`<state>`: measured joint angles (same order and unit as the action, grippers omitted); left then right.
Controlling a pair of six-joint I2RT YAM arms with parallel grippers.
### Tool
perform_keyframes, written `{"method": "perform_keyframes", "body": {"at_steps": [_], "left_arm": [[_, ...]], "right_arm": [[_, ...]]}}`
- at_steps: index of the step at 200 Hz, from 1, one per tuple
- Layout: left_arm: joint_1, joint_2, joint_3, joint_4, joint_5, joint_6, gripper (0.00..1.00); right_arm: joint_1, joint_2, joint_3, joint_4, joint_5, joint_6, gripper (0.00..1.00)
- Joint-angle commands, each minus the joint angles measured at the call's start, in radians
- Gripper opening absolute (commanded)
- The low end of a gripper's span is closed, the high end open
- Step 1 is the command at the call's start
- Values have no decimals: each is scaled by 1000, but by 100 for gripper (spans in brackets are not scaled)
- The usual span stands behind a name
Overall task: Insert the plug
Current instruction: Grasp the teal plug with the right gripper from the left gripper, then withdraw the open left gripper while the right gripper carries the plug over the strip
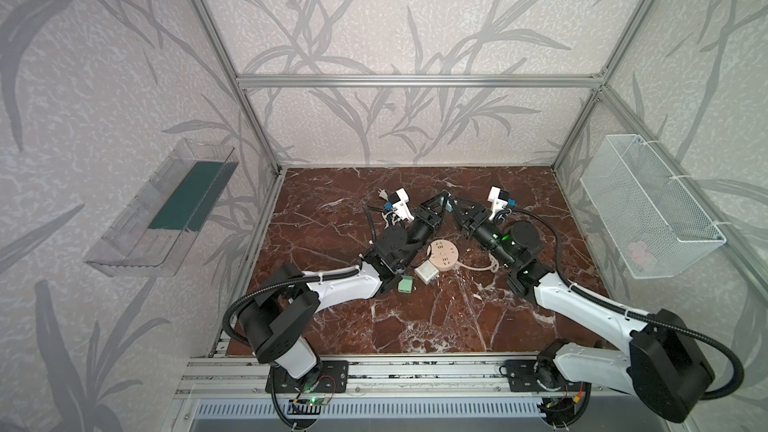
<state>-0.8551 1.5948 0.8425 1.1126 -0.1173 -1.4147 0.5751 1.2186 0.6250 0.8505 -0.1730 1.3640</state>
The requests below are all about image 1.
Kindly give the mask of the green plug adapter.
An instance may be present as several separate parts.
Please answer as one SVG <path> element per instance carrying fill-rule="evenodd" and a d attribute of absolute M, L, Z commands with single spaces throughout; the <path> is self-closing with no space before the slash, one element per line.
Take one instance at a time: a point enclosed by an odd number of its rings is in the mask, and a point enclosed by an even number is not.
<path fill-rule="evenodd" d="M 411 276 L 402 276 L 398 283 L 397 290 L 402 294 L 411 294 L 413 292 L 413 287 L 413 278 Z"/>

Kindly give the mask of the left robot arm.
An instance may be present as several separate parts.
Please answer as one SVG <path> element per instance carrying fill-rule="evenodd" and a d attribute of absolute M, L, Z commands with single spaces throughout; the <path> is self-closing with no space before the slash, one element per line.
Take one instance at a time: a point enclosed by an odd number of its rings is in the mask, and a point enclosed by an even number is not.
<path fill-rule="evenodd" d="M 346 267 L 306 271 L 294 263 L 284 264 L 257 289 L 228 306 L 222 331 L 249 347 L 259 363 L 279 368 L 298 382 L 317 380 L 321 359 L 304 338 L 314 316 L 396 288 L 441 227 L 448 202 L 446 191 L 423 202 L 409 218 L 387 226 Z"/>

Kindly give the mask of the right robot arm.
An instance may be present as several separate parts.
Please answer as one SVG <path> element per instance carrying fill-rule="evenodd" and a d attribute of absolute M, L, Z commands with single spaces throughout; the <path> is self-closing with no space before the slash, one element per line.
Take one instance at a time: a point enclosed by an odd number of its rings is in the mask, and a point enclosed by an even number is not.
<path fill-rule="evenodd" d="M 538 357 L 547 375 L 633 395 L 674 423 L 684 422 L 698 402 L 725 398 L 742 386 L 742 361 L 720 341 L 688 328 L 666 309 L 630 308 L 565 277 L 560 238 L 555 265 L 539 262 L 538 215 L 527 212 L 525 220 L 501 230 L 484 205 L 455 196 L 447 202 L 457 228 L 506 269 L 507 286 L 517 297 L 573 320 L 612 346 L 554 342 Z"/>

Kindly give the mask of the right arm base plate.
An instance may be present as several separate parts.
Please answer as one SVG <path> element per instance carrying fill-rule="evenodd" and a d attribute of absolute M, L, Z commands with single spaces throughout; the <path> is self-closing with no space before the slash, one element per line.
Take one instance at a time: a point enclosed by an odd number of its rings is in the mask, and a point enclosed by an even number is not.
<path fill-rule="evenodd" d="M 540 366 L 536 359 L 511 359 L 498 367 L 511 392 L 550 393 L 575 396 L 584 391 L 580 382 L 567 381 L 558 372 Z"/>

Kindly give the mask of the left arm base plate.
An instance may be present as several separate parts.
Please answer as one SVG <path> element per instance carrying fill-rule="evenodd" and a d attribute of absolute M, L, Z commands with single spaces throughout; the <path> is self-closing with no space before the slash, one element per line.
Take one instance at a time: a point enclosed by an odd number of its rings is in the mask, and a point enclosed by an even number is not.
<path fill-rule="evenodd" d="M 301 378 L 292 377 L 277 365 L 270 368 L 266 391 L 277 394 L 330 394 L 346 391 L 350 363 L 346 360 L 321 360 Z"/>

